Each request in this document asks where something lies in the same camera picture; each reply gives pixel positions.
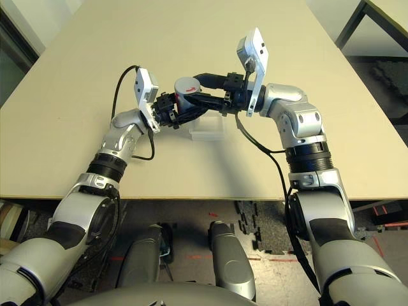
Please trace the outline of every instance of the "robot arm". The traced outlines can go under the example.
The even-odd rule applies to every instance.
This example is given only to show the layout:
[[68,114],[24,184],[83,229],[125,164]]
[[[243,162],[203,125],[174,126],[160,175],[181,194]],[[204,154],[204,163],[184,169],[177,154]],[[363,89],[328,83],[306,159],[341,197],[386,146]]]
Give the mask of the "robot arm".
[[408,289],[353,235],[354,216],[318,110],[300,89],[268,84],[259,114],[276,122],[286,151],[290,184],[297,189],[289,196],[289,222],[311,243],[321,305],[403,305]]
[[[157,92],[150,74],[138,71],[145,112]],[[120,222],[119,182],[136,142],[155,128],[139,109],[118,114],[87,171],[60,202],[41,238],[27,240],[0,258],[0,304],[46,305],[55,296],[80,256],[100,241],[109,241]]]

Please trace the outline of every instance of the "wire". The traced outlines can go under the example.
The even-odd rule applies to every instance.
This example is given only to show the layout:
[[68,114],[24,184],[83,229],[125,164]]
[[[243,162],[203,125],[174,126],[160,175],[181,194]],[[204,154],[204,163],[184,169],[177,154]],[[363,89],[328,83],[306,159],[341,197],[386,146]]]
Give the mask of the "wire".
[[[244,80],[244,94],[245,94],[245,105],[247,105],[247,90],[248,90],[248,79],[249,75],[251,72],[247,71],[245,74],[245,80]],[[273,153],[283,153],[285,152],[284,150],[281,151],[272,151],[266,147],[264,147],[262,144],[256,141],[254,137],[252,137],[247,130],[244,128],[242,123],[240,122],[240,119],[238,118],[238,112],[235,113],[235,122],[237,123],[237,128],[241,131],[241,133],[251,142],[253,143],[260,151],[264,152],[269,158],[275,163],[276,168],[278,169],[279,172],[279,177],[280,181],[282,183],[282,189],[284,193],[284,199],[285,199],[285,224],[286,224],[286,231],[288,232],[289,239],[291,241],[291,245],[293,247],[293,252],[296,255],[297,260],[299,261],[300,265],[302,266],[303,270],[305,271],[307,277],[313,284],[313,286],[316,288],[317,292],[320,293],[319,290],[319,285],[317,283],[317,278],[316,275],[312,269],[312,267],[309,265],[309,262],[307,261],[306,255],[302,249],[302,246],[300,245],[299,240],[296,237],[295,231],[293,229],[293,225],[291,222],[291,216],[290,216],[290,207],[289,207],[289,195],[292,192],[292,187],[289,188],[289,191],[286,191],[286,184],[283,176],[283,172],[281,169],[281,166],[277,162],[276,158],[272,156]]]
[[[247,71],[245,74],[245,79],[244,79],[244,101],[245,101],[245,106],[248,104],[248,81],[249,81],[249,75],[251,74],[250,71]],[[250,141],[252,142],[259,150],[264,152],[265,154],[271,154],[271,153],[285,153],[284,150],[270,150],[260,144],[259,142],[256,141],[256,139],[249,134],[249,132],[244,128],[244,125],[242,124],[241,120],[238,117],[238,112],[235,113],[235,122],[237,124],[237,128],[241,131],[241,133]]]
[[[120,85],[122,84],[122,81],[123,81],[124,77],[127,75],[127,73],[129,71],[132,71],[133,69],[138,71],[139,66],[132,65],[130,67],[127,67],[125,69],[125,71],[123,71],[122,74],[120,75],[119,81],[117,82],[116,89],[115,89],[115,96],[113,97],[112,114],[110,116],[110,120],[113,120],[113,118],[115,117],[117,96],[119,95]],[[149,136],[150,146],[152,148],[152,155],[150,157],[132,155],[132,158],[143,159],[144,161],[151,161],[152,159],[154,159],[154,140],[153,140],[154,134],[153,134],[153,130],[151,128],[149,128],[149,130],[147,131],[147,134]]]
[[116,102],[117,102],[117,96],[119,94],[120,85],[121,85],[124,77],[127,75],[127,73],[129,71],[132,71],[133,69],[135,69],[137,71],[139,69],[139,66],[132,65],[132,66],[126,68],[126,70],[123,71],[122,75],[120,76],[119,81],[117,82],[116,89],[115,89],[115,96],[113,97],[112,115],[110,116],[110,120],[112,120],[115,117]]
[[285,196],[285,224],[286,224],[286,231],[288,232],[289,239],[291,241],[293,252],[296,255],[297,260],[299,261],[300,265],[303,268],[303,271],[306,273],[307,277],[316,288],[317,292],[320,293],[319,284],[317,283],[316,275],[309,265],[309,262],[306,258],[306,254],[304,253],[302,246],[300,245],[299,239],[296,237],[295,231],[293,229],[292,220],[290,216],[290,207],[289,207],[289,196],[292,192],[292,187],[289,188],[289,191],[286,193]]
[[147,135],[149,136],[150,146],[152,148],[152,155],[150,157],[132,155],[132,158],[143,159],[144,161],[151,161],[152,159],[154,159],[155,150],[154,150],[153,130],[149,128],[149,130],[147,131]]

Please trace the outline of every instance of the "floor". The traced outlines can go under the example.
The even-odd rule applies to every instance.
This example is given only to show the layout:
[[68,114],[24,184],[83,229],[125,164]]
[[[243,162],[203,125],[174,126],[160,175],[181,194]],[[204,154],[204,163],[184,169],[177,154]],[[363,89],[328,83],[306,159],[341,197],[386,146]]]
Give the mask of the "floor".
[[[270,204],[283,205],[279,202]],[[280,250],[281,255],[255,251],[252,247],[253,235],[244,235],[239,230],[238,219],[239,215],[232,201],[127,202],[126,216],[117,243],[109,255],[108,268],[95,293],[115,287],[123,256],[130,243],[148,225],[157,222],[177,224],[173,230],[175,261],[170,265],[174,280],[214,285],[207,230],[212,221],[222,220],[227,224],[234,224],[235,234],[250,259],[256,279],[258,305],[319,305],[318,293],[295,256],[288,254],[285,249]],[[403,241],[408,241],[408,231],[369,232],[366,237],[366,243],[383,256],[401,281],[408,285],[408,244],[402,244]],[[286,236],[279,235],[276,239],[286,239]],[[170,281],[166,270],[161,270],[159,280]],[[68,288],[59,300],[61,305],[67,305],[95,293]]]

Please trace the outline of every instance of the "beige table surface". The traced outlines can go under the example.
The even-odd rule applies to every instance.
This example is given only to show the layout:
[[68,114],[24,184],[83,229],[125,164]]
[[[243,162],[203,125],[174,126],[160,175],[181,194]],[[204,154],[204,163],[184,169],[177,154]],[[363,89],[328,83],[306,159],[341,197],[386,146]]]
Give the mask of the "beige table surface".
[[[0,195],[63,197],[108,131],[119,75],[131,64],[155,74],[159,92],[179,77],[241,72],[235,53],[255,26],[269,49],[266,82],[302,88],[322,116],[334,165],[351,199],[408,198],[408,149],[302,0],[86,1],[0,112]],[[134,76],[118,111],[136,106]],[[257,114],[247,129],[281,148],[275,123]],[[188,126],[163,128],[153,161],[131,161],[123,198],[281,199],[275,165],[226,119],[223,142],[193,142]],[[139,140],[137,154],[149,155]],[[278,161],[285,176],[288,166]]]

